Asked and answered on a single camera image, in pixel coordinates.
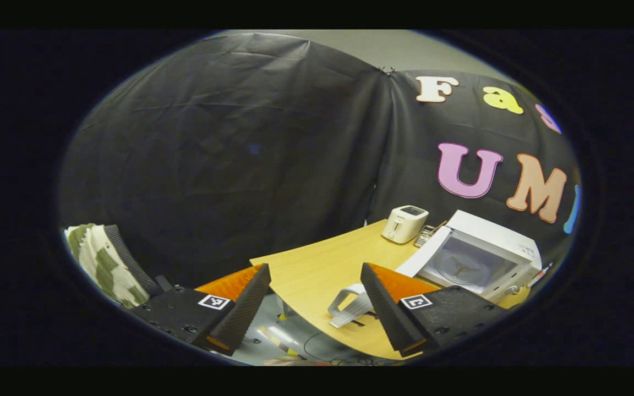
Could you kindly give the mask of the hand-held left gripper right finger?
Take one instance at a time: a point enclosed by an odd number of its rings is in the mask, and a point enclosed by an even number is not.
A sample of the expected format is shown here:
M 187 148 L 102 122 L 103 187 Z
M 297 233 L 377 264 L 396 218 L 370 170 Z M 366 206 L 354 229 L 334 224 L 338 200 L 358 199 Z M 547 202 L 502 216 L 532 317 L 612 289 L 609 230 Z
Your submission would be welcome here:
M 374 263 L 363 263 L 360 280 L 403 358 L 454 348 L 507 315 L 507 309 L 462 286 L 437 288 Z

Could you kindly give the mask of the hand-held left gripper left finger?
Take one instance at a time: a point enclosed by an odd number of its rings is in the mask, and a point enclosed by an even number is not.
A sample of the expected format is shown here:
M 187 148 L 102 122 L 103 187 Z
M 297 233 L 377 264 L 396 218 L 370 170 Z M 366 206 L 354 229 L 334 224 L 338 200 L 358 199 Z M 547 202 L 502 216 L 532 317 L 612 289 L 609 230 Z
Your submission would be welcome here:
M 260 263 L 200 287 L 171 287 L 131 312 L 178 340 L 232 356 L 270 283 L 269 264 Z

